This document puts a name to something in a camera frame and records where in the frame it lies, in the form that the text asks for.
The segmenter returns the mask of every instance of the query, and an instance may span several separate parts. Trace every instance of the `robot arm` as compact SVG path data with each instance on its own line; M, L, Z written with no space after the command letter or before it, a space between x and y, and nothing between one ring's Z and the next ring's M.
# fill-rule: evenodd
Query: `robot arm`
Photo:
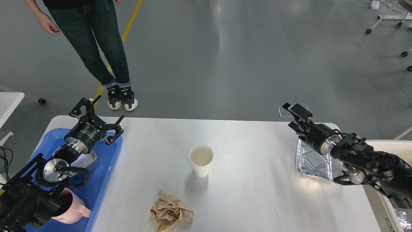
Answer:
M40 228L61 207L59 195L65 187L83 187L87 183L88 170L71 164L80 155L90 153L100 139L110 145L123 133L120 121L124 116L114 124L106 124L95 115L94 103L99 98L82 98L74 107L69 115L79 122L66 134L65 144L50 159L38 154L2 187L0 231L25 232L27 224ZM79 117L82 106L86 107L86 112ZM107 136L108 130L114 130L115 134ZM83 173L83 182L69 183L70 173Z
M366 138L343 134L324 124L311 121L312 113L299 104L283 105L295 118L289 123L299 136L319 154L343 162L342 175L334 181L341 185L370 185L397 208L412 208L412 168L394 154L374 151Z

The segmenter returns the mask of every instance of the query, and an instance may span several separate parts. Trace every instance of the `pink pitcher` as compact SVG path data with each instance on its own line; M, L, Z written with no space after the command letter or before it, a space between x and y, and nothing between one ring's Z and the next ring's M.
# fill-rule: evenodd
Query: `pink pitcher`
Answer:
M65 224L73 224L79 221L82 217L90 217L91 211L86 208L84 202L76 196L70 189L64 189L59 199L62 201L62 206L52 217Z

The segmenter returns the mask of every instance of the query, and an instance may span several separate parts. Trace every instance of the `brown paper towel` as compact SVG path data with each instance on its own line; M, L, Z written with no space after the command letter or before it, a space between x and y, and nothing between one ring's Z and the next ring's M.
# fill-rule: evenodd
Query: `brown paper towel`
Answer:
M181 219L192 220L193 210L178 197L167 195L163 189L159 190L157 195L159 195L159 200L150 209L150 213L159 225L156 232L164 231Z

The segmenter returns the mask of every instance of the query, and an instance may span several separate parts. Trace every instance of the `table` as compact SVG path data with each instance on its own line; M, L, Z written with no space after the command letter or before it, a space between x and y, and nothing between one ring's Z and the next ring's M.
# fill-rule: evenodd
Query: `table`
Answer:
M56 116L46 132L76 123ZM287 124L124 118L122 150L92 231L155 232L149 210L160 189L194 211L192 221L167 232L380 231L362 186L335 185L296 171L298 138ZM198 144L214 152L203 178L189 160Z
M24 97L22 92L0 92L0 128Z

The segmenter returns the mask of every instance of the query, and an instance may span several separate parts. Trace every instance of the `hand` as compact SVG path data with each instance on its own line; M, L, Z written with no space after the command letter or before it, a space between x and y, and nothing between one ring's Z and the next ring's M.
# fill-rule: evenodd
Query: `hand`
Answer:
M45 13L40 14L37 17L37 21L39 21L40 27L50 35L58 35L60 33L57 26L54 24L52 19Z

